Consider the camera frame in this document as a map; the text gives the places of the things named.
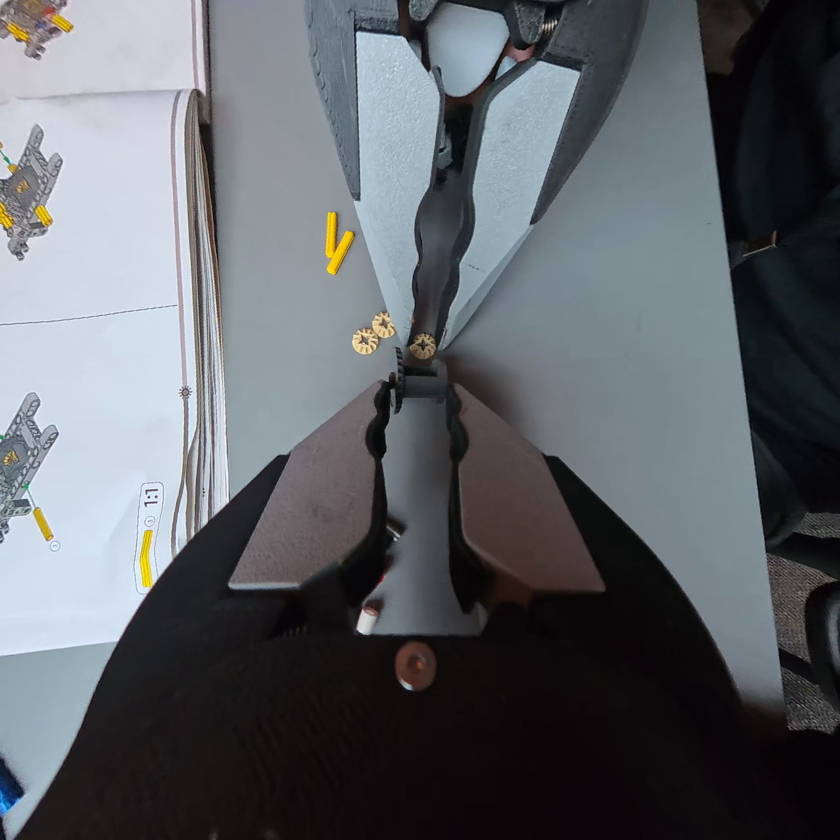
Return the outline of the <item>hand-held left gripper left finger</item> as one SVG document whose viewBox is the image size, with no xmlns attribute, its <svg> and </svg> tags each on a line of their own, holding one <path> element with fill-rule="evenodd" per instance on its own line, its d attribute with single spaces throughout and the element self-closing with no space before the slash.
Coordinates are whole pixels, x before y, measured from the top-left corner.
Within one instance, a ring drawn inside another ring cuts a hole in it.
<svg viewBox="0 0 840 840">
<path fill-rule="evenodd" d="M 228 586 L 308 610 L 361 604 L 387 543 L 382 460 L 390 388 L 376 381 L 291 450 Z"/>
</svg>

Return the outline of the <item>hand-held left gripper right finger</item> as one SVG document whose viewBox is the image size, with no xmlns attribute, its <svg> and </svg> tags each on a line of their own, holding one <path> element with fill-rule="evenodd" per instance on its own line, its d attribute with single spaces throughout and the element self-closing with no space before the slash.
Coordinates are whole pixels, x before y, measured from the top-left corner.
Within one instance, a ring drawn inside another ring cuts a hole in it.
<svg viewBox="0 0 840 840">
<path fill-rule="evenodd" d="M 448 388 L 449 574 L 464 613 L 606 586 L 543 453 L 462 385 Z"/>
</svg>

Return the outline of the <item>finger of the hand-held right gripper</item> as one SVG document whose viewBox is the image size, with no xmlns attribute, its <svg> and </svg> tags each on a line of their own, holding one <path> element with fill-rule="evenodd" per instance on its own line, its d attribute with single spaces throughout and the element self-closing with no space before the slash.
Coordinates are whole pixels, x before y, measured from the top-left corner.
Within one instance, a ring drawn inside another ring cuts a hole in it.
<svg viewBox="0 0 840 840">
<path fill-rule="evenodd" d="M 445 93 L 400 35 L 355 35 L 360 160 L 356 213 L 386 310 L 402 339 L 414 309 L 417 209 L 433 181 Z"/>
<path fill-rule="evenodd" d="M 499 76 L 476 108 L 465 174 L 472 227 L 438 348 L 446 349 L 529 236 L 581 70 L 541 59 Z"/>
</svg>

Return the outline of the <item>dark grey lego differential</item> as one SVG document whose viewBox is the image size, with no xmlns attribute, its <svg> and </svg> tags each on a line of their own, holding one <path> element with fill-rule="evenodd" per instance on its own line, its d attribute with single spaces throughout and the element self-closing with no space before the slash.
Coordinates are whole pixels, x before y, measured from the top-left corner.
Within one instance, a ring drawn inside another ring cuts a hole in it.
<svg viewBox="0 0 840 840">
<path fill-rule="evenodd" d="M 438 358 L 418 360 L 395 347 L 395 361 L 388 377 L 392 414 L 398 414 L 407 400 L 432 400 L 444 403 L 448 393 L 448 372 Z"/>
</svg>

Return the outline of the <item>blue lego piece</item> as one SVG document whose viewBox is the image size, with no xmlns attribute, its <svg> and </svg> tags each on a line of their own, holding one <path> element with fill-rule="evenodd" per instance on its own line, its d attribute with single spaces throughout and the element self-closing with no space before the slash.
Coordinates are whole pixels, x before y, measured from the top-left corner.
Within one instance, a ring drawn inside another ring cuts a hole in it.
<svg viewBox="0 0 840 840">
<path fill-rule="evenodd" d="M 17 777 L 7 766 L 4 757 L 0 759 L 0 813 L 5 816 L 22 799 L 25 791 Z"/>
</svg>

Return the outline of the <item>white instruction booklet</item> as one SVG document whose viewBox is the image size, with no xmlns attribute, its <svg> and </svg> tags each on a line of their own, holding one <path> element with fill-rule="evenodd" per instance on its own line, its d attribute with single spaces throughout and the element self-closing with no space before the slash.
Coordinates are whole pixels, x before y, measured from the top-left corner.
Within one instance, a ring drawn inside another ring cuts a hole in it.
<svg viewBox="0 0 840 840">
<path fill-rule="evenodd" d="M 116 640 L 227 504 L 207 2 L 2 2 L 1 653 Z"/>
</svg>

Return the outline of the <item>black office chair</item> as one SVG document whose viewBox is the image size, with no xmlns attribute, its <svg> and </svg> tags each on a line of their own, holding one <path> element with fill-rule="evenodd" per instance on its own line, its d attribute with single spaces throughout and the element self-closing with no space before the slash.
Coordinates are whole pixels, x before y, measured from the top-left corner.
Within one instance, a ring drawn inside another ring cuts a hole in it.
<svg viewBox="0 0 840 840">
<path fill-rule="evenodd" d="M 838 711 L 838 515 L 806 514 L 767 561 L 780 664 Z"/>
</svg>

